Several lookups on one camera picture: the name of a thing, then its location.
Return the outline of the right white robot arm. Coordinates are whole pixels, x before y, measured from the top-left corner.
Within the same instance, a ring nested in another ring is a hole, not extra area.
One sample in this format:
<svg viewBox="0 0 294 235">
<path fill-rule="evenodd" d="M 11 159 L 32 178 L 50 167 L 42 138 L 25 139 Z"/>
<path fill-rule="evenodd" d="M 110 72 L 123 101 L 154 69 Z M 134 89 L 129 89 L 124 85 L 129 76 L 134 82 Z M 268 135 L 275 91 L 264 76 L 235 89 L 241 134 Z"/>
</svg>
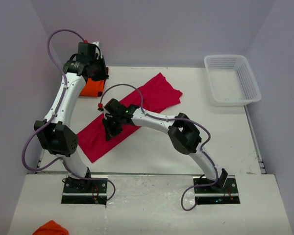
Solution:
<svg viewBox="0 0 294 235">
<path fill-rule="evenodd" d="M 101 110 L 104 113 L 102 122 L 107 141 L 121 134 L 126 125 L 160 131 L 168 135 L 177 152 L 190 156 L 196 162 L 213 192 L 220 192 L 226 187 L 228 173 L 204 149 L 196 123 L 186 114 L 161 115 L 134 104 L 126 107 L 116 99 L 111 99 Z"/>
</svg>

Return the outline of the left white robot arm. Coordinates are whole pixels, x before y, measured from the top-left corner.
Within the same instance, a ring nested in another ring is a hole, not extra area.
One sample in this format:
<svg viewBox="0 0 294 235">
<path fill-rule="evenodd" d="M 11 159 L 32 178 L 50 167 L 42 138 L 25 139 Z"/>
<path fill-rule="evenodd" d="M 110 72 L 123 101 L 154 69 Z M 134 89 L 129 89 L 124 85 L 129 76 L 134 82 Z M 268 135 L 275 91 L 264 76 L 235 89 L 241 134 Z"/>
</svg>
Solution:
<svg viewBox="0 0 294 235">
<path fill-rule="evenodd" d="M 62 81 L 56 98 L 43 120 L 34 123 L 35 135 L 42 148 L 61 161 L 69 177 L 76 179 L 74 186 L 80 192 L 91 189 L 89 168 L 78 151 L 77 134 L 70 129 L 77 99 L 87 82 L 108 78 L 100 42 L 78 44 L 77 53 L 60 67 Z"/>
</svg>

